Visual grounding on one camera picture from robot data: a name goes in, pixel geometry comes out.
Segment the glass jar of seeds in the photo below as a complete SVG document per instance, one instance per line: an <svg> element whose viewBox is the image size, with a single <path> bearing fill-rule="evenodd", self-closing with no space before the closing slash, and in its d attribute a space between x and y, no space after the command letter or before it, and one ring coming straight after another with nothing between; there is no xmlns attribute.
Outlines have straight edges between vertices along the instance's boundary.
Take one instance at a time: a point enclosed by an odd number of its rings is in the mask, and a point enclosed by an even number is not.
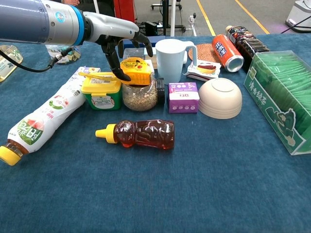
<svg viewBox="0 0 311 233"><path fill-rule="evenodd" d="M152 78L149 85L122 84L122 99L127 108L138 112L148 111L156 105L164 105L164 79Z"/></svg>

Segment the navy blue box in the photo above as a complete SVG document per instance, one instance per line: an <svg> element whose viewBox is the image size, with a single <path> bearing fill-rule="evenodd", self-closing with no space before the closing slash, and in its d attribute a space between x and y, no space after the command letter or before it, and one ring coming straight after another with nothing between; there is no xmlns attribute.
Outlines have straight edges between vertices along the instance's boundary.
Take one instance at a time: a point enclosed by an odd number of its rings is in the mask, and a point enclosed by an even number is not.
<svg viewBox="0 0 311 233"><path fill-rule="evenodd" d="M152 47L155 47L156 43L160 40L166 39L166 36L163 36L163 35L161 35L161 36L159 36L159 35L158 36L148 36L148 39L151 42ZM129 39L123 40L123 46L124 46L124 49L135 47Z"/></svg>

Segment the clear bottle of yellow liquid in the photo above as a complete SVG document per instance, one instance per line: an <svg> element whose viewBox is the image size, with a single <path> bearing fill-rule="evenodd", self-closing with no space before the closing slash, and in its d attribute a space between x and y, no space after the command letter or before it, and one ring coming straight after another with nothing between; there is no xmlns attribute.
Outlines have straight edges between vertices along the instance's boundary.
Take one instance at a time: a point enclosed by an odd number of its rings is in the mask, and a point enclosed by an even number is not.
<svg viewBox="0 0 311 233"><path fill-rule="evenodd" d="M17 47L13 45L0 45L0 50L15 62L19 64L22 63L23 57ZM3 82L16 68L17 66L0 55L0 83Z"/></svg>

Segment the black box on floor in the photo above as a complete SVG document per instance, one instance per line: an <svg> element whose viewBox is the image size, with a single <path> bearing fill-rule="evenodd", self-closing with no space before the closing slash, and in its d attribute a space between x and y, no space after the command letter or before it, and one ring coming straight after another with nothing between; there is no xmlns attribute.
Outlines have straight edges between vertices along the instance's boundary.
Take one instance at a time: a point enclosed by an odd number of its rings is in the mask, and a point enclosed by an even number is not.
<svg viewBox="0 0 311 233"><path fill-rule="evenodd" d="M146 36L158 36L157 24L146 21L145 22L145 35Z"/></svg>

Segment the white machine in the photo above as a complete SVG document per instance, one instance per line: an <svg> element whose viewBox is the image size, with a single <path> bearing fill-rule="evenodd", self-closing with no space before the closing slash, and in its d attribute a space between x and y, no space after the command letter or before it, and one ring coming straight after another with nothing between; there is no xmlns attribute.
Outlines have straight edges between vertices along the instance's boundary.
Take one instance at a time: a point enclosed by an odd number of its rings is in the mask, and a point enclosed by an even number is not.
<svg viewBox="0 0 311 233"><path fill-rule="evenodd" d="M295 32L311 33L311 0L296 0L285 24Z"/></svg>

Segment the green tub with yellow lid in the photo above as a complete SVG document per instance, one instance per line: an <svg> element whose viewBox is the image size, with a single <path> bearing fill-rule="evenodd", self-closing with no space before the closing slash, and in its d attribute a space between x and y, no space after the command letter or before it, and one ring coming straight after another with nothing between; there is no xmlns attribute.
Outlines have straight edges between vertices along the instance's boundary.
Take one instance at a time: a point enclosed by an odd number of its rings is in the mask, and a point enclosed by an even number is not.
<svg viewBox="0 0 311 233"><path fill-rule="evenodd" d="M85 77L81 91L94 110L118 110L122 102L121 81L112 72L78 73Z"/></svg>

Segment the blue table cloth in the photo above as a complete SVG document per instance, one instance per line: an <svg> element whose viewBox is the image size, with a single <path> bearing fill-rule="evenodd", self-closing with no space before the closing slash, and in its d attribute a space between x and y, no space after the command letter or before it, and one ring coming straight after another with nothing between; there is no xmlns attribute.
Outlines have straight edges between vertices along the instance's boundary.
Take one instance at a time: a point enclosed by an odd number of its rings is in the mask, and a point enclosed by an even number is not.
<svg viewBox="0 0 311 233"><path fill-rule="evenodd" d="M204 114L71 114L15 166L0 161L0 233L309 233L311 154L286 150L243 83L232 119ZM172 150L124 148L95 131L121 120L172 120Z"/></svg>

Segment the round woven coaster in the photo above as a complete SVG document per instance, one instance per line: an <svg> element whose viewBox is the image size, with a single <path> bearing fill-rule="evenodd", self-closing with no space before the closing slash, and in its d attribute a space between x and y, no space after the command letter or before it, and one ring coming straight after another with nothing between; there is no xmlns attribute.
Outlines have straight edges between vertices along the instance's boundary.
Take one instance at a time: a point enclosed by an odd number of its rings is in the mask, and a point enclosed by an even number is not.
<svg viewBox="0 0 311 233"><path fill-rule="evenodd" d="M203 43L195 46L197 48L197 64L201 62L220 63L218 56L213 50L212 44Z"/></svg>

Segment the white-labelled tea bottle yellow cap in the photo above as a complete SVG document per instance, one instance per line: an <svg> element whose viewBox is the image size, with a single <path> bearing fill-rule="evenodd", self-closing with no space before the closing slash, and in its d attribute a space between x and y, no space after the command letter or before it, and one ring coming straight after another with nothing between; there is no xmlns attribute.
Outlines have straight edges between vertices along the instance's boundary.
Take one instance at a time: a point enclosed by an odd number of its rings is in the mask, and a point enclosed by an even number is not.
<svg viewBox="0 0 311 233"><path fill-rule="evenodd" d="M97 67L79 67L52 97L10 129L7 143L0 146L0 160L13 166L23 155L39 150L59 126L85 103L86 98L81 92L85 76L79 73L100 71Z"/></svg>

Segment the clear jar of clips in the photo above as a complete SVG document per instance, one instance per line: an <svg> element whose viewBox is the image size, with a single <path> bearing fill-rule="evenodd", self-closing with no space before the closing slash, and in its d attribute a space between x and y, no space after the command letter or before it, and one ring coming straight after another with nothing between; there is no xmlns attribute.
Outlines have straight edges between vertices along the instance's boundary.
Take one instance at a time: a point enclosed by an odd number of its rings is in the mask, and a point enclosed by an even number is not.
<svg viewBox="0 0 311 233"><path fill-rule="evenodd" d="M62 51L70 48L70 46L61 46L61 45L45 45L49 56L53 58ZM81 46L73 46L73 50L70 51L65 57L62 57L57 64L58 65L68 65L76 62L81 57Z"/></svg>

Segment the dark tea bottle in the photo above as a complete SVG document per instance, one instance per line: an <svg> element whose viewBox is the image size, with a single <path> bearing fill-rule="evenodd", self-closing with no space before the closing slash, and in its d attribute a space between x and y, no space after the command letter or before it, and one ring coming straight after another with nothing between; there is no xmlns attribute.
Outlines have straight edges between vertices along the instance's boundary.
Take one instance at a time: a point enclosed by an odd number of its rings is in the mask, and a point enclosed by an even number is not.
<svg viewBox="0 0 311 233"><path fill-rule="evenodd" d="M226 27L226 36L244 58L243 69L247 71L257 52L270 51L259 39L243 26Z"/></svg>

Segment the bear-shaped honey bottle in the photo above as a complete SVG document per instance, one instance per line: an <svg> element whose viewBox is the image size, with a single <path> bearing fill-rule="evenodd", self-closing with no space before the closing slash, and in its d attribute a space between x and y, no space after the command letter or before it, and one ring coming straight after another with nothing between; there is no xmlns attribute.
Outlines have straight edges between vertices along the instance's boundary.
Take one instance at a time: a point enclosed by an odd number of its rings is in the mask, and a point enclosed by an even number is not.
<svg viewBox="0 0 311 233"><path fill-rule="evenodd" d="M110 144L120 143L126 148L139 145L169 150L174 148L174 123L161 119L122 120L97 130L95 136L104 138Z"/></svg>

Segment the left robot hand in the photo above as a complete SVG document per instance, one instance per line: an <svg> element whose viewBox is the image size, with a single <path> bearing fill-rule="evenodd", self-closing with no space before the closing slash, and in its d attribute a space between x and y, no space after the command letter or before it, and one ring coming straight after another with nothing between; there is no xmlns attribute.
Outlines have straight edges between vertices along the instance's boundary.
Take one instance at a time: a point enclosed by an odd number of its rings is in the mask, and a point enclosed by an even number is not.
<svg viewBox="0 0 311 233"><path fill-rule="evenodd" d="M111 71L119 80L131 81L121 69L119 61L123 57L123 40L131 40L136 48L140 43L144 44L148 55L152 57L152 44L148 37L131 21L94 12L83 12L83 15L90 26L90 34L86 37L86 41L101 46Z"/></svg>

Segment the transparent plastic case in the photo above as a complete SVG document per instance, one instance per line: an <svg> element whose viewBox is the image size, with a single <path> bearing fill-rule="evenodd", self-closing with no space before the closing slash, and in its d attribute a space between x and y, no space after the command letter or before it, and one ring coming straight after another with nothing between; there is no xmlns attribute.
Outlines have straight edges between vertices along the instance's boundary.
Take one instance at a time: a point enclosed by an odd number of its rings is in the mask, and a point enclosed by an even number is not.
<svg viewBox="0 0 311 233"><path fill-rule="evenodd" d="M153 56L150 57L147 53L146 48L125 48L123 53L123 59L127 59L130 57L141 58L143 60L156 60L156 50L152 48Z"/></svg>

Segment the white power strip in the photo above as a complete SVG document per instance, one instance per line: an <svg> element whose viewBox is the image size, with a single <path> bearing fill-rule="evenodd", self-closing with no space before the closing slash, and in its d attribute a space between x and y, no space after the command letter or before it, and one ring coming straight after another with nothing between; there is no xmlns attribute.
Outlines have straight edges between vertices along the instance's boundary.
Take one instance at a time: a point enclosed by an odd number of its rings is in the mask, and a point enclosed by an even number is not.
<svg viewBox="0 0 311 233"><path fill-rule="evenodd" d="M192 30L193 36L197 36L196 30L195 30L195 20L196 20L196 13L193 13L189 17L189 23L191 25L191 30Z"/></svg>

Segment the small purple box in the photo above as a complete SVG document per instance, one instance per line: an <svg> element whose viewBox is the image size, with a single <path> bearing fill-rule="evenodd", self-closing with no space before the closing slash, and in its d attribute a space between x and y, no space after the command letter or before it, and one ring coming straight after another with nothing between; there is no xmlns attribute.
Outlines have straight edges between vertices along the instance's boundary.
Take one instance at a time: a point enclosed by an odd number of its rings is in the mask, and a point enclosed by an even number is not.
<svg viewBox="0 0 311 233"><path fill-rule="evenodd" d="M169 113L197 113L199 94L194 82L168 84Z"/></svg>

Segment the orange soda can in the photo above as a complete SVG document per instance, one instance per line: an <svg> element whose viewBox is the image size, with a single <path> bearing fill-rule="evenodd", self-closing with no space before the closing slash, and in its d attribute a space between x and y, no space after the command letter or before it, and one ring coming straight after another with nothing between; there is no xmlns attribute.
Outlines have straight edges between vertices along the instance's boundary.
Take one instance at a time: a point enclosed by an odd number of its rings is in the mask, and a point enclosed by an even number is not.
<svg viewBox="0 0 311 233"><path fill-rule="evenodd" d="M237 72L242 68L244 58L226 35L215 36L212 47L226 71Z"/></svg>

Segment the upturned beige bowl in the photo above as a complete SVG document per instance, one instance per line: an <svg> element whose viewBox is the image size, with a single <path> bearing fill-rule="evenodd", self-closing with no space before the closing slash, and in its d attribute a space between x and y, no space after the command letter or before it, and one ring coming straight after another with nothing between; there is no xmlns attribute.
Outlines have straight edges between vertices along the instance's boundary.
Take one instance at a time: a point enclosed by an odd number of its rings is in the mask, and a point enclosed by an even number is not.
<svg viewBox="0 0 311 233"><path fill-rule="evenodd" d="M205 82L198 91L198 109L216 119L236 117L242 109L242 93L229 79L216 78Z"/></svg>

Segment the light blue mug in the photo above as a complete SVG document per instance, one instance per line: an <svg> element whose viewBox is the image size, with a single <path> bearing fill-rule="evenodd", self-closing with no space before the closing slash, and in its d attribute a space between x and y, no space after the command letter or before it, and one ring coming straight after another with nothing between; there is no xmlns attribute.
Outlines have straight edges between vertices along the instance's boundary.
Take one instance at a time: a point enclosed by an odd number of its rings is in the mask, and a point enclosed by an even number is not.
<svg viewBox="0 0 311 233"><path fill-rule="evenodd" d="M187 48L192 49L192 61L197 66L197 47L193 42L163 39L155 44L157 72L158 76L164 79L165 85L180 81Z"/></svg>

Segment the black floor stand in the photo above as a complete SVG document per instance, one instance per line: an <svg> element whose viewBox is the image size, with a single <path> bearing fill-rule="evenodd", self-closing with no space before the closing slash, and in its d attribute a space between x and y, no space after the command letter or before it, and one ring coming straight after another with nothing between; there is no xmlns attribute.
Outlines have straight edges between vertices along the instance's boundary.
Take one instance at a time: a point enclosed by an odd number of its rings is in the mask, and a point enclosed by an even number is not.
<svg viewBox="0 0 311 233"><path fill-rule="evenodd" d="M180 4L181 0L176 0L176 7L179 9L179 13L181 13L182 5ZM160 0L160 3L152 4L151 9L154 10L155 7L158 7L160 10L160 13L162 15L162 26L158 26L158 28L163 29L163 35L166 35L167 29L170 29L170 23L169 23L169 7L171 7L171 4L169 4L169 0Z"/></svg>

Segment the clear box of green teabags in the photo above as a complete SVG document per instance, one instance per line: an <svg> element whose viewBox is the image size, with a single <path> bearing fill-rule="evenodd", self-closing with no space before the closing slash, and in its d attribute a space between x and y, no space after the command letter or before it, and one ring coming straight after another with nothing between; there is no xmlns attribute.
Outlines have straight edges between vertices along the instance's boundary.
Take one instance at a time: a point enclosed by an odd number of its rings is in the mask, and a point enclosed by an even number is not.
<svg viewBox="0 0 311 233"><path fill-rule="evenodd" d="M244 86L288 152L311 154L311 66L291 50L256 53Z"/></svg>

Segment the cake snack packet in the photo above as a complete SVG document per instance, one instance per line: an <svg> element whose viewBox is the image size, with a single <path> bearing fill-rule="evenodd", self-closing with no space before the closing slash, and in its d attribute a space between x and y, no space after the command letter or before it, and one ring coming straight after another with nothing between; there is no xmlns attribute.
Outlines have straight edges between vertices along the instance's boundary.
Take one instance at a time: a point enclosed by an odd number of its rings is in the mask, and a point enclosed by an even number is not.
<svg viewBox="0 0 311 233"><path fill-rule="evenodd" d="M191 62L184 75L188 78L206 82L211 79L219 78L221 67L222 65L220 63L198 60L197 66Z"/></svg>

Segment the yellow tape measure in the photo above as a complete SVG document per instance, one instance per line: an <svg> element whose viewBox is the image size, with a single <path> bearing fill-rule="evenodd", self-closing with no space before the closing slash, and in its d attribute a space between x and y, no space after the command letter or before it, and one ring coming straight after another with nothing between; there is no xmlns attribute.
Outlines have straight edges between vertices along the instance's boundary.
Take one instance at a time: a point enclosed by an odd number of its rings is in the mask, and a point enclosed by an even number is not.
<svg viewBox="0 0 311 233"><path fill-rule="evenodd" d="M145 60L139 57L129 57L127 59L124 59L121 62L121 69L126 75L131 78L131 81L122 81L111 72L79 72L78 74L85 77L100 79L104 81L121 81L122 83L131 85L149 85L151 83L151 67Z"/></svg>

